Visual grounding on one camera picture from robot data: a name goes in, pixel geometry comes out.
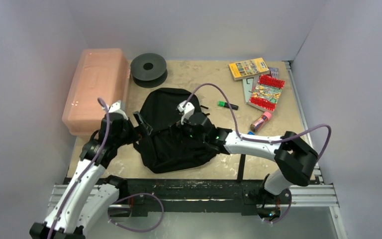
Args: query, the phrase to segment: black backpack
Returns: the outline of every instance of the black backpack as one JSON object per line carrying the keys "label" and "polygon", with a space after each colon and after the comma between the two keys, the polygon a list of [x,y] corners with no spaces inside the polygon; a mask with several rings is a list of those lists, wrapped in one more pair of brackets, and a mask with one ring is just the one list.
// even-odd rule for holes
{"label": "black backpack", "polygon": [[[141,135],[134,148],[141,154],[143,164],[154,173],[166,173],[203,165],[216,153],[205,145],[183,134],[176,126],[181,115],[177,106],[185,101],[190,92],[184,89],[160,88],[151,92],[140,110],[140,124],[137,131]],[[190,102],[194,113],[201,112],[198,98],[194,95]]]}

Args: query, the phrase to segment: black spool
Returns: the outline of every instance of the black spool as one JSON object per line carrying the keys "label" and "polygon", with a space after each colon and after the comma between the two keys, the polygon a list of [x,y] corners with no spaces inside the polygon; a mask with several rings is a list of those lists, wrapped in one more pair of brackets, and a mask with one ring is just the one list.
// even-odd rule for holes
{"label": "black spool", "polygon": [[140,87],[159,86],[168,76],[166,60],[155,53],[141,54],[131,62],[131,75],[134,82]]}

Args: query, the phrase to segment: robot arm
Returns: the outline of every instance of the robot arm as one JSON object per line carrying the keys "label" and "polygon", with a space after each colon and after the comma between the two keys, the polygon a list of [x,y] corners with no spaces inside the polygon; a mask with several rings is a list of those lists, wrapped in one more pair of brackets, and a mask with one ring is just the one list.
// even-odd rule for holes
{"label": "robot arm", "polygon": [[[100,215],[120,197],[119,188],[123,185],[122,179],[109,177],[107,182],[100,187],[99,193],[88,201],[90,192],[109,166],[110,161],[117,155],[118,148],[138,139],[134,126],[121,109],[120,102],[115,102],[108,112],[110,122],[103,118],[100,130],[94,132],[89,142],[83,146],[76,171],[61,200],[42,224],[34,223],[31,227],[30,235],[33,239],[48,238],[52,225],[54,225],[54,230],[50,238],[83,239],[88,229]],[[109,133],[101,154],[98,155],[96,161],[84,176],[79,179],[81,173],[92,162],[92,158],[95,157],[98,149],[102,147],[107,124],[110,124]],[[57,217],[57,212],[64,199],[67,199],[66,204]]]}
{"label": "robot arm", "polygon": [[209,149],[217,153],[253,155],[271,160],[279,166],[265,181],[264,189],[267,192],[278,195],[291,185],[309,184],[318,160],[317,152],[301,138],[280,144],[268,143],[294,136],[296,133],[287,131],[282,136],[273,137],[238,135],[230,129],[216,128],[205,114],[194,114],[191,103],[184,104],[185,102],[181,102],[177,107],[182,114],[177,125],[183,129],[184,135],[203,141]]}

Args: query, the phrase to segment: orange plastic storage box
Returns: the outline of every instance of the orange plastic storage box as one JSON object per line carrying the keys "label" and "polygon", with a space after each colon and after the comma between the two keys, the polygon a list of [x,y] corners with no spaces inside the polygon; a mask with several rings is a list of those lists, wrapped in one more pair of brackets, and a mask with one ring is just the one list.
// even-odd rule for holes
{"label": "orange plastic storage box", "polygon": [[62,115],[70,133],[88,138],[100,129],[104,110],[97,102],[98,97],[109,106],[121,100],[125,110],[129,76],[128,61],[121,49],[84,50]]}

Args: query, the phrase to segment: red book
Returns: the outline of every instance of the red book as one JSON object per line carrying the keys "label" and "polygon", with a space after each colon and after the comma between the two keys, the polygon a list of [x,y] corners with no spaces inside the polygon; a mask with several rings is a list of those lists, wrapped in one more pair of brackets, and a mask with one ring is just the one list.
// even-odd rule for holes
{"label": "red book", "polygon": [[285,81],[283,80],[261,75],[248,104],[262,111],[273,113],[284,86]]}

